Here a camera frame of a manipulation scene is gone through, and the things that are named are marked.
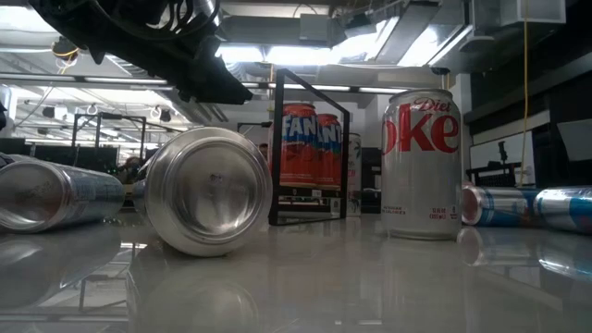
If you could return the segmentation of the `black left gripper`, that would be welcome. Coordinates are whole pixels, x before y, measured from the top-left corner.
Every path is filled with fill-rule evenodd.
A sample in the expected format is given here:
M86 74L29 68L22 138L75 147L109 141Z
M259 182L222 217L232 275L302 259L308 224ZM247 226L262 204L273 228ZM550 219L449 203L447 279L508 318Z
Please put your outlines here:
M174 84L189 102L244 105L253 94L215 56L219 1L118 0L105 3L110 22L147 49L133 61Z

